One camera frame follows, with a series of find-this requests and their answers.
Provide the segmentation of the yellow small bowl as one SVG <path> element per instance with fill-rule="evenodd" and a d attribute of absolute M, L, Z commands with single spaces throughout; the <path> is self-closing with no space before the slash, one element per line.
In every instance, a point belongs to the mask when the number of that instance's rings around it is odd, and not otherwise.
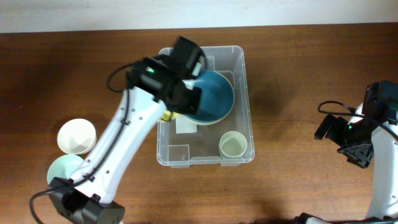
<path fill-rule="evenodd" d="M 158 119 L 160 123 L 168 123 L 175 120 L 180 114 L 173 111 L 166 111 L 164 115 Z"/>

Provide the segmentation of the clear plastic storage bin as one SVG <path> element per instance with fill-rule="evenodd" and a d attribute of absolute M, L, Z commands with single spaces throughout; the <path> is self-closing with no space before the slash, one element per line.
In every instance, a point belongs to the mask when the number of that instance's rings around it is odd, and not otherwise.
<path fill-rule="evenodd" d="M 157 124 L 157 160 L 173 168 L 198 164 L 238 166 L 255 156 L 244 51 L 237 45 L 204 47 L 206 68 L 194 87 L 202 90 L 202 107 L 233 107 L 218 123 L 197 125 L 197 132 L 177 134 L 175 120 Z M 219 142 L 228 131 L 242 133 L 248 147 L 239 159 L 227 159 L 219 152 Z"/>

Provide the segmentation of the cream cup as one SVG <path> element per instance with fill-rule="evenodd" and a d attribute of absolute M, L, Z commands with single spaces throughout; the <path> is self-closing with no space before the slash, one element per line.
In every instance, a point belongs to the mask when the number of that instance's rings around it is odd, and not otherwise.
<path fill-rule="evenodd" d="M 228 131 L 222 135 L 219 142 L 219 152 L 227 159 L 239 159 L 248 147 L 245 136 L 238 131 Z"/>

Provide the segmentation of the white small bowl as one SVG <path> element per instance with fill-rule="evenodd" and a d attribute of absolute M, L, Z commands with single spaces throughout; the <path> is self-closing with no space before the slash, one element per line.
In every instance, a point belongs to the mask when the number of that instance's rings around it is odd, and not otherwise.
<path fill-rule="evenodd" d="M 57 144 L 66 154 L 85 154 L 96 144 L 96 129 L 86 119 L 72 119 L 60 128 Z"/>

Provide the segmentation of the mint green small bowl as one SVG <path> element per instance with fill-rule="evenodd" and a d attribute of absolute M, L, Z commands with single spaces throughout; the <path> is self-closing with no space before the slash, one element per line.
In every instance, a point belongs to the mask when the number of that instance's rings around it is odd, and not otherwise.
<path fill-rule="evenodd" d="M 51 183 L 55 177 L 69 179 L 72 172 L 76 170 L 83 161 L 84 160 L 80 156 L 73 154 L 66 154 L 57 158 L 52 162 L 47 171 L 47 183 Z"/>

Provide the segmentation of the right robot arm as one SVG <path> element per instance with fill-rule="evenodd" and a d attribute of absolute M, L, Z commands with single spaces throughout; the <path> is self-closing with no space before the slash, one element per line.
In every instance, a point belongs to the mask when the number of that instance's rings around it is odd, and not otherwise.
<path fill-rule="evenodd" d="M 371 203 L 362 223 L 397 223 L 397 84 L 383 80 L 367 86 L 357 108 L 325 111 L 314 138 L 338 145 L 347 161 L 367 168 L 374 163 Z"/>

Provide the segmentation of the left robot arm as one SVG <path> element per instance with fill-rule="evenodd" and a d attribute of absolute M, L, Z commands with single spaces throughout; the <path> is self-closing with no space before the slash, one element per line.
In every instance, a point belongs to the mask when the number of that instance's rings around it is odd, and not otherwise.
<path fill-rule="evenodd" d="M 117 68 L 114 73 L 126 72 L 126 87 L 114 117 L 70 177 L 53 178 L 39 194 L 72 223 L 120 223 L 125 209 L 114 197 L 129 163 L 166 112 L 197 113 L 201 89 L 184 81 L 197 79 L 205 67 L 204 51 L 179 37 L 171 53 Z"/>

